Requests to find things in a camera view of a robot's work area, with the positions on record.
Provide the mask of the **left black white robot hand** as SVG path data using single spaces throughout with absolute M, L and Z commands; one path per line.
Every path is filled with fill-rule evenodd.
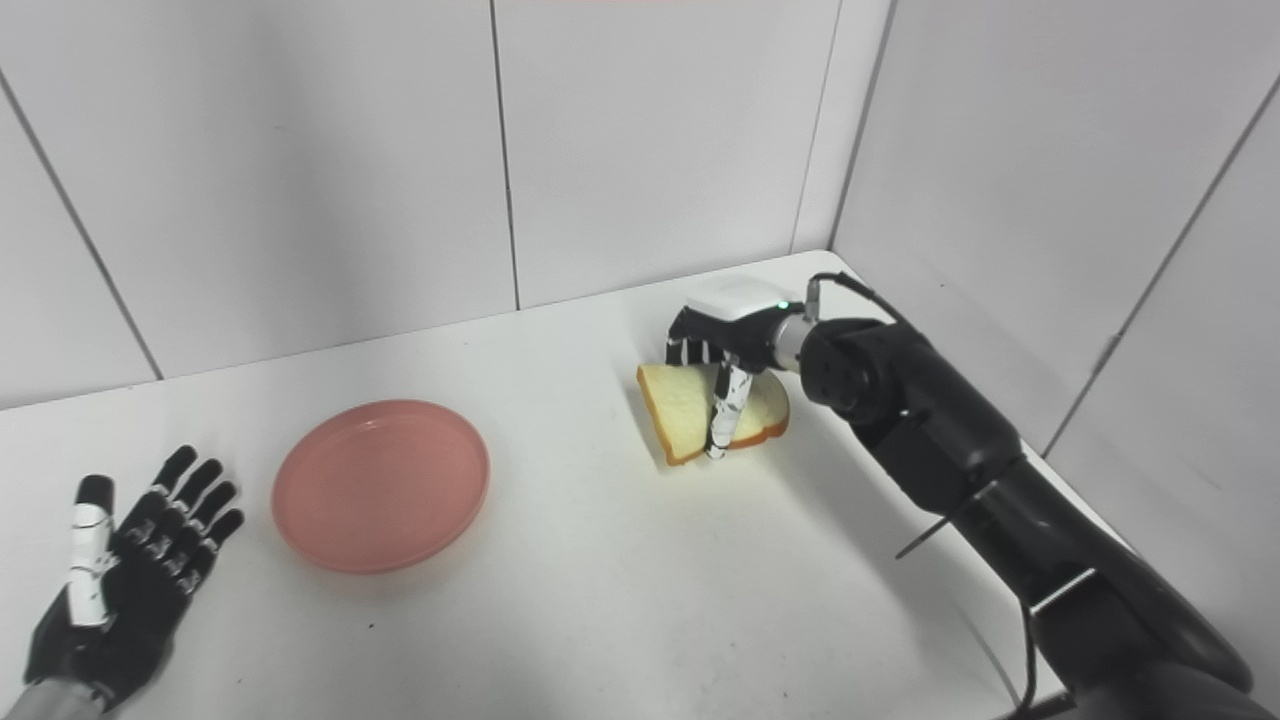
M 172 655 L 177 629 L 244 523 L 238 489 L 215 459 L 183 445 L 123 519 L 111 478 L 82 479 L 67 579 L 37 623 L 12 711 L 101 719 L 142 691 Z

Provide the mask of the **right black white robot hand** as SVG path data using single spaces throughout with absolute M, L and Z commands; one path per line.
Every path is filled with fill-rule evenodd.
M 716 368 L 708 457 L 730 450 L 756 375 L 800 373 L 800 346 L 810 328 L 803 301 L 758 278 L 731 275 L 689 295 L 669 325 L 666 363 Z

